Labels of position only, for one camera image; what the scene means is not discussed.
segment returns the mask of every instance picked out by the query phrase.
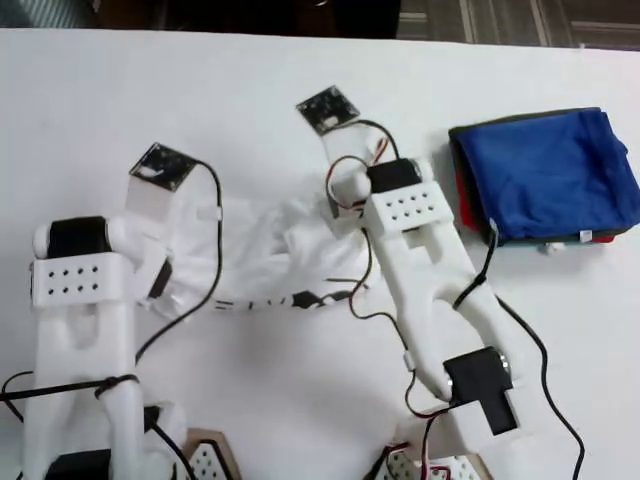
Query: white fabric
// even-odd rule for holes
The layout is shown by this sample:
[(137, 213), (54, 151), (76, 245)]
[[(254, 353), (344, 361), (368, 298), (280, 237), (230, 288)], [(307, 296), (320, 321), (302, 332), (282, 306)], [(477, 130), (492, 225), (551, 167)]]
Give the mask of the white fabric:
[[(320, 297), (335, 290), (326, 278), (360, 279), (368, 256), (363, 236), (355, 231), (337, 238), (322, 211), (326, 203), (319, 194), (267, 205), (223, 198), (223, 270), (212, 306), (291, 305), (293, 294), (311, 291)], [(217, 221), (194, 212), (182, 218), (172, 245), (173, 275), (157, 304), (168, 317), (203, 298), (218, 261)]]

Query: floor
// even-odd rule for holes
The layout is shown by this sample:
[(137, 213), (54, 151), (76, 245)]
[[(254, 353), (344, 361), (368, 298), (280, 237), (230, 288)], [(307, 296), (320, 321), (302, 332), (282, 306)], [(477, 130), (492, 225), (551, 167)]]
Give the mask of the floor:
[(640, 50), (640, 1), (402, 0), (397, 37)]

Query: black circuit board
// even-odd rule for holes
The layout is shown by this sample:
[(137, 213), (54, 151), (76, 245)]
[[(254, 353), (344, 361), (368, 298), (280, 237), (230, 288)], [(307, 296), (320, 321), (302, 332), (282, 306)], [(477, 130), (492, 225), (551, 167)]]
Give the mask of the black circuit board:
[(360, 115), (335, 85), (298, 104), (296, 108), (320, 136)]
[(196, 163), (191, 157), (154, 143), (134, 165), (129, 175), (175, 192)]

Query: white table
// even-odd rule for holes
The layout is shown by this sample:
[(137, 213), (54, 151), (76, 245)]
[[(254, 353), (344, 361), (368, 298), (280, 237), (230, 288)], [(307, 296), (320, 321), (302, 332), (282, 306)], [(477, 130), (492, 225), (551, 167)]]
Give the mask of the white table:
[[(639, 77), (640, 55), (624, 52), (0, 31), (0, 378), (34, 363), (33, 229), (116, 212), (128, 168), (154, 141), (210, 162), (225, 195), (295, 194), (327, 164), (294, 105), (336, 84), (395, 134), (401, 152), (436, 161), (446, 160), (452, 126), (598, 105), (637, 174)], [(626, 478), (637, 451), (639, 247), (634, 229), (610, 246), (552, 258), (502, 249), (490, 272), (549, 347), (552, 392), (587, 445), (583, 480)], [(484, 247), (469, 249), (479, 264)], [(378, 297), (373, 303), (390, 304)], [(473, 337), (450, 323), (443, 341), (460, 351)], [(140, 338), (160, 325), (141, 320)], [(521, 340), (537, 382), (539, 357)], [(356, 321), (337, 306), (200, 318), (150, 350), (140, 374), (147, 389), (180, 402), (192, 425), (223, 430), (249, 480), (357, 479), (407, 416), (400, 355), (385, 320)], [(418, 392), (420, 401), (428, 396)], [(577, 447), (551, 414), (541, 428), (541, 440), (519, 448), (530, 478), (570, 478)], [(3, 478), (15, 472), (19, 434), (1, 408)], [(498, 480), (514, 458), (491, 461)]]

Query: blue cloth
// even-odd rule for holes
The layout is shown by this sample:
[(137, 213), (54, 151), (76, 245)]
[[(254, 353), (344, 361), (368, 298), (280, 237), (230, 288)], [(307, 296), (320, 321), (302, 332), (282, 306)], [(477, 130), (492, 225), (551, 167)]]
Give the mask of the blue cloth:
[(480, 125), (455, 136), (485, 218), (503, 240), (626, 229), (640, 222), (627, 149), (599, 108)]

